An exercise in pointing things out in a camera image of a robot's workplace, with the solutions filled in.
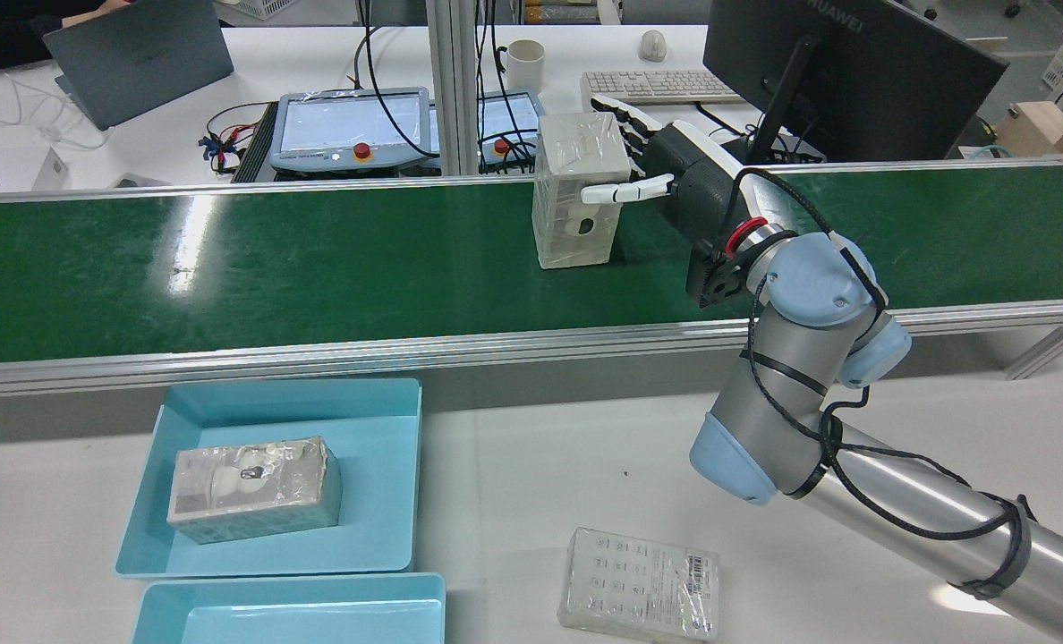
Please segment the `metal pole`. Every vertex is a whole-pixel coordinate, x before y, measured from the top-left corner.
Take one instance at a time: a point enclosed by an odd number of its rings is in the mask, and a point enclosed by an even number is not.
[[[444,176],[477,174],[475,1],[427,0],[433,90]]]
[[[842,440],[888,447],[849,425],[843,425]],[[917,526],[960,530],[1002,512],[997,502],[916,460],[843,450],[839,462],[862,492]],[[1009,550],[1007,526],[964,541],[933,541],[909,533],[851,497],[831,472],[802,502],[954,583],[989,578]],[[1032,544],[1023,574],[990,604],[1063,641],[1063,537],[1035,522],[1029,522],[1029,535]]]

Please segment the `red ring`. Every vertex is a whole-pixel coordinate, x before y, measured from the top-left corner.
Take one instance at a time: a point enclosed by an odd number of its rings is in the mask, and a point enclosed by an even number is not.
[[[723,247],[723,252],[731,255],[735,254],[735,252],[739,250],[739,244],[743,243],[745,236],[754,232],[754,228],[758,228],[760,225],[765,225],[766,223],[769,223],[769,221],[766,221],[765,217],[756,217],[754,219],[743,221],[743,224],[739,225],[739,227],[735,228],[735,232],[731,233],[731,238],[729,238],[729,240],[727,240],[727,244]]]

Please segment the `keyboard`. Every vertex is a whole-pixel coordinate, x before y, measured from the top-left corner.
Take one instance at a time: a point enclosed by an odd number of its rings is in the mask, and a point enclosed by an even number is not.
[[[708,70],[586,70],[579,89],[585,105],[593,94],[632,105],[745,102]]]

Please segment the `blue tray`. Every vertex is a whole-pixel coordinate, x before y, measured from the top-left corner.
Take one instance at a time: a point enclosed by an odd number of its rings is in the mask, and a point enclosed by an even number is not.
[[[180,450],[314,436],[340,465],[339,525],[205,545],[168,525]],[[421,384],[414,379],[170,387],[115,572],[144,579],[410,570],[420,447]]]
[[[437,574],[193,579],[151,583],[132,644],[377,641],[442,644]]]

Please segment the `person's arm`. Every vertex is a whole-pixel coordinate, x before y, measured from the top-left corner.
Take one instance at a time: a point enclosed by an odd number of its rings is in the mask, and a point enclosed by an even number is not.
[[[105,0],[104,3],[95,9],[94,12],[86,12],[85,14],[78,14],[74,16],[68,16],[62,18],[63,29],[68,28],[68,26],[75,26],[78,23],[84,23],[90,18],[97,18],[101,15],[108,14],[109,12],[117,11],[118,9],[125,7],[129,4],[126,0]]]
[[[126,5],[122,0],[0,0],[0,69],[50,57],[46,33]],[[75,20],[63,24],[63,20]]]

